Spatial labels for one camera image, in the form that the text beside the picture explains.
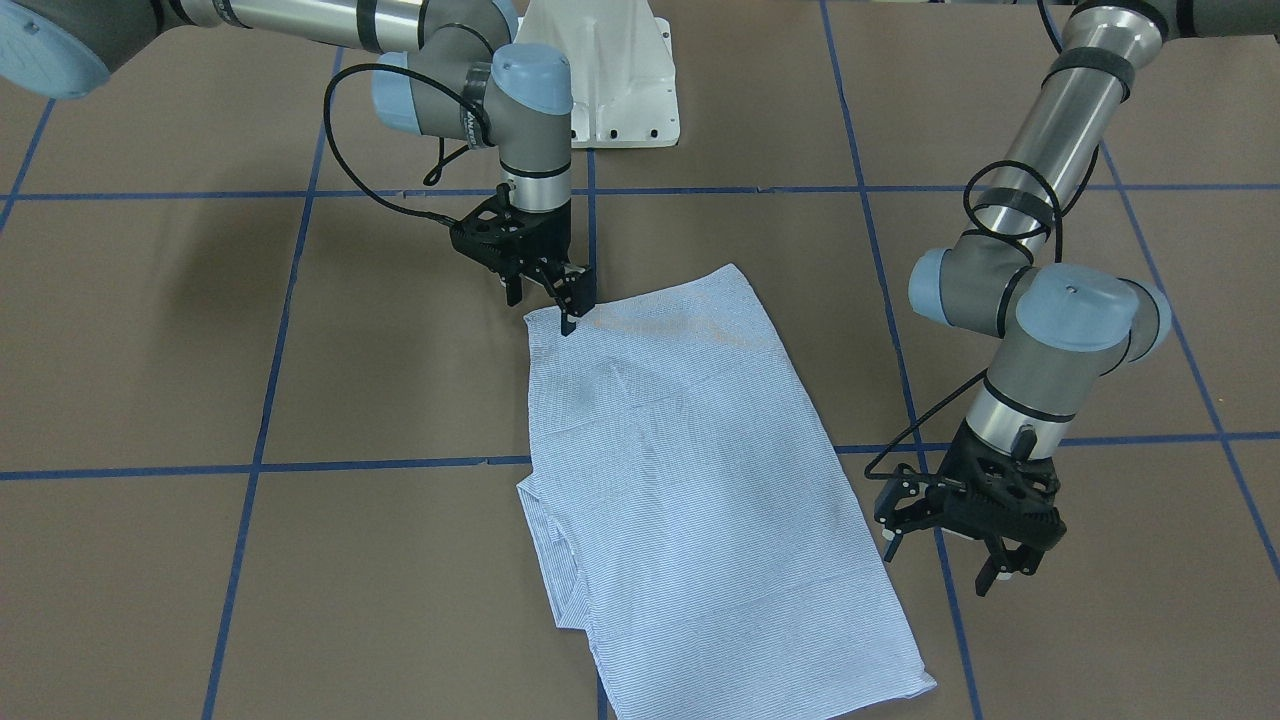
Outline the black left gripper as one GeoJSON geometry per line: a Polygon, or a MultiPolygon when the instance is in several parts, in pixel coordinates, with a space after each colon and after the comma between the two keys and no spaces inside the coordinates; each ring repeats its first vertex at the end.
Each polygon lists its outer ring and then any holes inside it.
{"type": "Polygon", "coordinates": [[[905,536],[940,528],[986,546],[988,557],[974,580],[978,597],[1015,573],[1036,574],[1068,532],[1055,505],[1060,482],[1053,461],[1032,457],[1036,438],[1023,427],[1006,454],[961,425],[937,473],[905,462],[876,473],[884,483],[874,506],[882,560],[893,561],[905,536]]]}

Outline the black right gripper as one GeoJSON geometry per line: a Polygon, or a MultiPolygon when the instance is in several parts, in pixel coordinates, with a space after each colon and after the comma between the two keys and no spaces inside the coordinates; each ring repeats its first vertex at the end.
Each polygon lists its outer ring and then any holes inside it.
{"type": "MultiPolygon", "coordinates": [[[[509,197],[499,196],[516,208],[509,197]]],[[[567,201],[549,211],[527,211],[525,227],[518,233],[520,266],[516,273],[502,275],[506,305],[518,306],[524,301],[524,279],[547,291],[559,310],[559,334],[571,336],[596,305],[596,275],[589,265],[579,265],[570,259],[572,240],[572,202],[567,201]]]]}

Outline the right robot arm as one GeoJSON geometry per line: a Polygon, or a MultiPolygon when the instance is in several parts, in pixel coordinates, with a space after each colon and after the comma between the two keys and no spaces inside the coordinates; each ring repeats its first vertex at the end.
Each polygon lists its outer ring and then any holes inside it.
{"type": "Polygon", "coordinates": [[[556,47],[518,41],[509,1],[5,1],[3,77],[45,97],[83,97],[165,33],[219,27],[364,53],[323,95],[323,133],[352,184],[392,211],[445,227],[456,252],[497,275],[509,306],[522,301],[526,282],[539,284],[559,310],[562,334],[593,310],[595,273],[570,256],[570,61],[556,47]],[[364,182],[333,120],[337,90],[360,76],[384,126],[436,138],[425,186],[456,158],[494,149],[493,195],[451,217],[364,182]]]}

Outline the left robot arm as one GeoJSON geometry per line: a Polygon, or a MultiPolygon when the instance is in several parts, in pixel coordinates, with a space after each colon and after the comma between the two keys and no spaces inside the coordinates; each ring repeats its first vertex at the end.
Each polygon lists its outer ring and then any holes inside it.
{"type": "Polygon", "coordinates": [[[1082,1],[1056,26],[1056,55],[1005,156],[963,190],[966,227],[922,255],[908,295],[915,314],[998,341],[960,386],[975,397],[940,468],[902,462],[873,520],[892,561],[906,536],[941,529],[982,543],[975,592],[1036,574],[1066,533],[1053,456],[1096,382],[1146,360],[1174,311],[1157,287],[1066,263],[1065,220],[1096,169],[1105,131],[1139,72],[1176,40],[1275,35],[1275,1],[1082,1]]]}

